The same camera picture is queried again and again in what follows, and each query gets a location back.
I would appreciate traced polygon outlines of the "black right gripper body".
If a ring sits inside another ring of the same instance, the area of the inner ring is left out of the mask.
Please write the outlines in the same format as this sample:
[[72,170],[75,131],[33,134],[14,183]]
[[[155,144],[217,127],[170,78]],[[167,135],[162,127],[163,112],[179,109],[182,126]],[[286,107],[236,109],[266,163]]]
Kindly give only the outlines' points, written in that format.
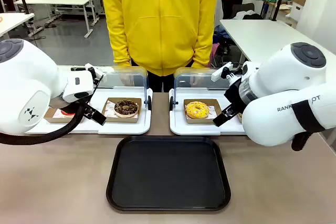
[[230,102],[229,106],[225,109],[226,111],[243,112],[246,108],[246,104],[239,95],[240,84],[241,77],[229,81],[229,88],[224,93],[225,98]]

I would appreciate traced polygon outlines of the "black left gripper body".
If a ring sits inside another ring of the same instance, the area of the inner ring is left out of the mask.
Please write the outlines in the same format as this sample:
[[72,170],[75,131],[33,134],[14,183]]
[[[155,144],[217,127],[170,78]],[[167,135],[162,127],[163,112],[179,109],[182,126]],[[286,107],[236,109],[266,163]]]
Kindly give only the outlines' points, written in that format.
[[54,98],[54,109],[60,109],[68,114],[76,114],[79,109],[84,110],[85,104],[90,100],[90,95],[75,102],[66,102],[61,96],[58,96]]

